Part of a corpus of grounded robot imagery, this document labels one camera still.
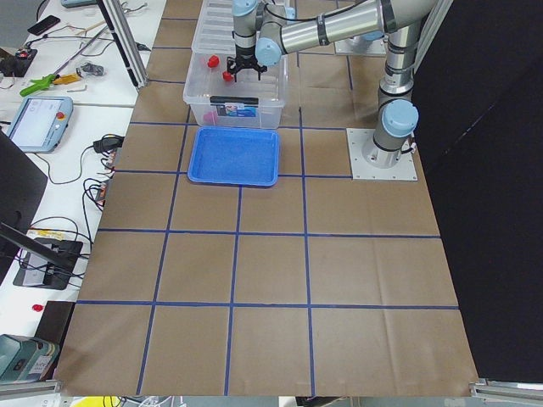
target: metal frame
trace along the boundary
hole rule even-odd
[[[481,379],[481,382],[470,384],[469,388],[473,397],[543,405],[543,385],[541,384],[492,382]]]

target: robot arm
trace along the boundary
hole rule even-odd
[[[265,22],[260,28],[255,55],[259,63],[272,66],[286,53],[372,31],[393,33],[418,23],[436,3],[437,0],[366,0],[292,25],[276,16],[276,20]]]

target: red cap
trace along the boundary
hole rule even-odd
[[[215,68],[216,66],[219,66],[220,62],[221,61],[219,60],[219,57],[217,57],[216,55],[211,55],[207,61],[207,66],[209,66],[210,68]]]
[[[222,79],[224,79],[226,82],[229,82],[234,79],[234,76],[230,72],[224,71],[222,73]]]

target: blue plastic tray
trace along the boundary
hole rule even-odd
[[[270,187],[277,182],[276,131],[201,127],[194,139],[188,179],[194,182]]]

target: plastic storage box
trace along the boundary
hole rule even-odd
[[[235,56],[231,0],[204,0],[193,39],[183,100],[190,104],[199,125],[275,129],[287,101],[287,59],[261,75],[238,73],[238,81],[225,81],[227,56]],[[212,55],[219,66],[209,68]]]

